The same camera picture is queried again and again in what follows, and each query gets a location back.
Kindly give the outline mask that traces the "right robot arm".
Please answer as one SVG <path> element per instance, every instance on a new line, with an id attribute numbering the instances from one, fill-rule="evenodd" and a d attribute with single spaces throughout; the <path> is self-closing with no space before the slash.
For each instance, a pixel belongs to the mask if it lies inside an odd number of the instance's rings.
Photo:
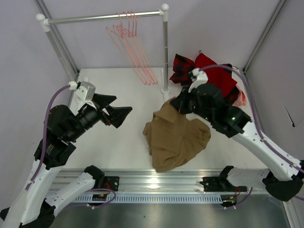
<path id="1" fill-rule="evenodd" d="M 247 148 L 266 166 L 266 169 L 226 166 L 218 176 L 224 190 L 239 186 L 258 188 L 280 201 L 289 201 L 300 192 L 304 185 L 303 161 L 292 158 L 273 141 L 266 140 L 250 116 L 229 105 L 214 84 L 183 88 L 170 104 L 180 114 L 194 113 L 207 120 L 213 129 Z"/>

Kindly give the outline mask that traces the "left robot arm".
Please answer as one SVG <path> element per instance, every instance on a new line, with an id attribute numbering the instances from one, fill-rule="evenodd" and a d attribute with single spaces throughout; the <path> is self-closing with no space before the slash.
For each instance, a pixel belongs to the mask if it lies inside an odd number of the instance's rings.
<path id="1" fill-rule="evenodd" d="M 58 192 L 48 195 L 55 177 L 65 166 L 76 147 L 74 143 L 96 123 L 122 125 L 132 107 L 112 107 L 114 95 L 94 94 L 77 114 L 66 105 L 47 109 L 44 135 L 34 154 L 29 179 L 11 207 L 0 212 L 5 228 L 48 228 L 55 217 L 79 195 L 89 190 L 101 190 L 105 173 L 88 166 L 76 180 Z"/>

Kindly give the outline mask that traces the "tan pleated skirt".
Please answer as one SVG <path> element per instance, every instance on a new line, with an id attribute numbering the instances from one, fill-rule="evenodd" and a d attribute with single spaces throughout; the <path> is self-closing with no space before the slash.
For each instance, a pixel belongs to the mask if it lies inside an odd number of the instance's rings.
<path id="1" fill-rule="evenodd" d="M 148 143 L 152 167 L 165 172 L 185 165 L 206 149 L 210 128 L 199 119 L 189 120 L 166 101 L 147 122 L 143 135 Z"/>

